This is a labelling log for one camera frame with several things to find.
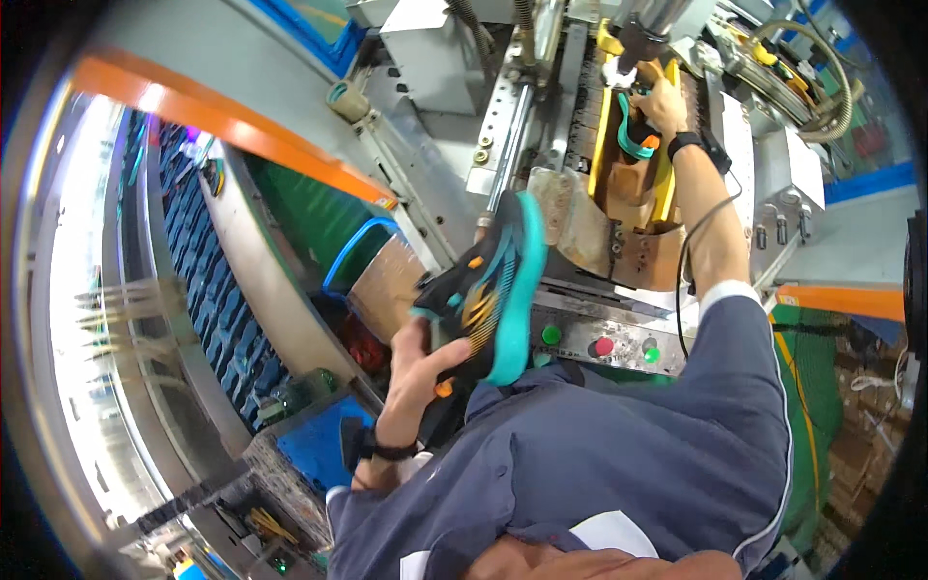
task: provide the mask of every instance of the black wristband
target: black wristband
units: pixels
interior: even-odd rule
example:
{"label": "black wristband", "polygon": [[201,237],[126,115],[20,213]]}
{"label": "black wristband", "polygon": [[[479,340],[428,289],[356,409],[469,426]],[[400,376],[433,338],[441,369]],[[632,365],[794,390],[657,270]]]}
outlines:
{"label": "black wristband", "polygon": [[341,427],[342,462],[348,471],[354,471],[361,459],[370,459],[375,455],[387,461],[402,461],[415,456],[419,451],[416,442],[408,447],[378,445],[374,428],[364,427],[360,418],[342,418]]}
{"label": "black wristband", "polygon": [[674,155],[687,145],[698,145],[702,147],[702,137],[692,131],[677,133],[677,136],[667,146],[667,159],[674,162]]}

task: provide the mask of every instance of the control panel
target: control panel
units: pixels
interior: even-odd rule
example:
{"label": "control panel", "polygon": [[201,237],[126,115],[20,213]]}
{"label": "control panel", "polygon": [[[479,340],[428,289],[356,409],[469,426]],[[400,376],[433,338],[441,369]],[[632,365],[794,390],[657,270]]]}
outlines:
{"label": "control panel", "polygon": [[532,305],[534,354],[675,377],[686,361],[671,329],[675,320],[549,292],[538,292]]}

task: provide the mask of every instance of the worker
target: worker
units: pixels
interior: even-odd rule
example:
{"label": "worker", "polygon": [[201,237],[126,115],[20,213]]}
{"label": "worker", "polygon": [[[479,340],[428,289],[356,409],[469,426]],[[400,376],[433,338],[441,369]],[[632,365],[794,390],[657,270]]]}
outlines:
{"label": "worker", "polygon": [[[632,97],[670,143],[692,231],[728,193],[686,133],[679,90]],[[453,443],[405,478],[437,377],[468,339],[426,355],[415,318],[351,488],[329,491],[329,577],[402,580],[735,580],[773,546],[793,439],[767,315],[731,204],[694,232],[701,324],[669,386],[616,384],[576,363],[478,385]]]}

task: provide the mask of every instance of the blue hose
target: blue hose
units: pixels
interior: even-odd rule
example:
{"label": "blue hose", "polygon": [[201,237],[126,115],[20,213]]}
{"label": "blue hose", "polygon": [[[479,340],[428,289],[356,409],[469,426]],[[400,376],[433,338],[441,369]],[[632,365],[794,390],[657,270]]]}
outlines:
{"label": "blue hose", "polygon": [[335,261],[332,262],[329,272],[326,274],[326,278],[322,281],[322,291],[326,294],[329,294],[329,284],[332,283],[332,280],[335,278],[335,275],[338,273],[339,268],[342,267],[342,262],[348,256],[348,252],[354,247],[354,245],[360,241],[360,239],[367,233],[367,231],[373,226],[384,226],[388,230],[393,232],[399,232],[400,228],[395,221],[386,218],[386,217],[372,217],[367,220],[361,227],[358,228],[354,235],[351,236],[347,242],[345,242],[342,251],[339,252],[339,255],[335,256]]}

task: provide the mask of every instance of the green light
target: green light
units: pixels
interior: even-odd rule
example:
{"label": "green light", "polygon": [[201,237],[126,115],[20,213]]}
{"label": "green light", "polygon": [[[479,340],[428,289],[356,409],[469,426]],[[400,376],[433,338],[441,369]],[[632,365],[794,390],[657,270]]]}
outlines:
{"label": "green light", "polygon": [[554,346],[561,341],[561,329],[553,324],[547,325],[541,331],[541,341],[548,346]]}
{"label": "green light", "polygon": [[649,348],[644,352],[644,362],[654,364],[661,358],[661,351],[657,348]]}

